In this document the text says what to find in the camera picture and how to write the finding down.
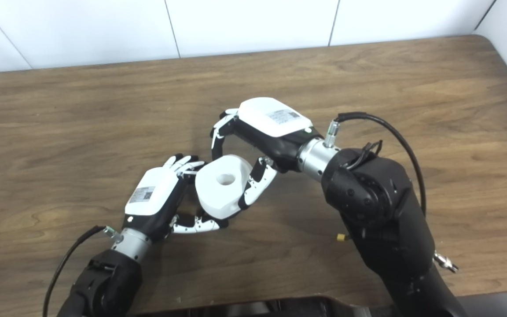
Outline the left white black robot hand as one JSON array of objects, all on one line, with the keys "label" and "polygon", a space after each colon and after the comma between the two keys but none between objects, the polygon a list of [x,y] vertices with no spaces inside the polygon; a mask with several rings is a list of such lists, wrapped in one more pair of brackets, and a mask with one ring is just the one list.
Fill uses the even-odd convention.
[{"label": "left white black robot hand", "polygon": [[133,229],[157,243],[171,233],[199,233],[224,229],[226,219],[215,219],[201,207],[195,215],[177,209],[198,171],[205,165],[198,156],[171,156],[161,166],[148,170],[125,205],[123,229]]}]

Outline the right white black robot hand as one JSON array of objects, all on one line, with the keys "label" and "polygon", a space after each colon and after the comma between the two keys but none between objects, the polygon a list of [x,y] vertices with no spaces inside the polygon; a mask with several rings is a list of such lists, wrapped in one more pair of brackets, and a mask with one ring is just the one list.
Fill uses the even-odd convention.
[{"label": "right white black robot hand", "polygon": [[310,119],[274,98],[248,99],[238,108],[220,114],[210,132],[214,160],[223,156],[224,140],[229,135],[237,136],[262,153],[238,198],[239,211],[248,209],[277,173],[301,173],[306,161],[302,151],[322,138]]}]

